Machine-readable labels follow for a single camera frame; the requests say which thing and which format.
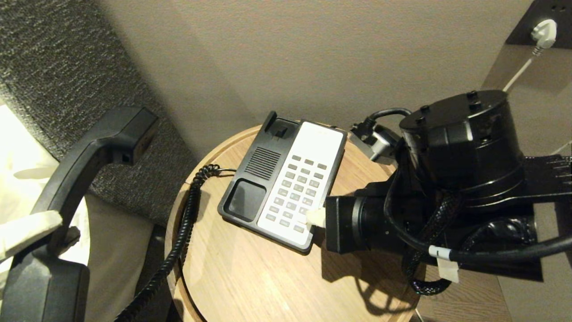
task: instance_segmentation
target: round wooden table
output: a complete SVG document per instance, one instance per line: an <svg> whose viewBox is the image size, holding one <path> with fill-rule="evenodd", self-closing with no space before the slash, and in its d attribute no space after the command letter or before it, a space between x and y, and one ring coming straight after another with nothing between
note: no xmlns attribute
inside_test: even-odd
<svg viewBox="0 0 572 322"><path fill-rule="evenodd" d="M165 255L196 171L209 163L237 168L259 129L231 137L193 170L170 214ZM352 194L368 182L386 180L393 170L369 161L348 141L331 195ZM225 222L217 205L230 180L210 178L203 185L185 264L168 277L184 321L409 321L419 296L407 286L399 258L328 252L320 231L303 256Z"/></svg>

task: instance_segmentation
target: bolt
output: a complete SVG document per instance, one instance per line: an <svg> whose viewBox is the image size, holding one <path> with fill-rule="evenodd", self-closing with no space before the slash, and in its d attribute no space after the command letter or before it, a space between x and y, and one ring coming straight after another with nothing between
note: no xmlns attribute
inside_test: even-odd
<svg viewBox="0 0 572 322"><path fill-rule="evenodd" d="M473 102L470 102L468 104L468 107L470 109L478 109L478 108L481 108L482 106L483 106L483 104L480 101L473 101Z"/></svg>
<svg viewBox="0 0 572 322"><path fill-rule="evenodd" d="M470 91L467 93L467 98L470 100L476 100L479 97L479 94L476 91Z"/></svg>

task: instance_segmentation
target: wall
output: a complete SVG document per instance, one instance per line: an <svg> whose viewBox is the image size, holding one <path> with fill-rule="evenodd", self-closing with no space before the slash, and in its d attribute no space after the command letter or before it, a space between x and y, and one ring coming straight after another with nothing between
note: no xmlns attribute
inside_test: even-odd
<svg viewBox="0 0 572 322"><path fill-rule="evenodd" d="M197 156L271 109L348 128L378 109L501 88L532 50L504 45L529 0L98 1ZM571 81L572 51L551 49L516 83L510 101L525 154L572 138ZM571 271L564 257L550 267ZM513 284L553 303L549 320L558 320L570 317L559 304L570 302L567 281ZM515 320L541 320L509 296L522 289L503 289L511 313L522 312Z"/></svg>

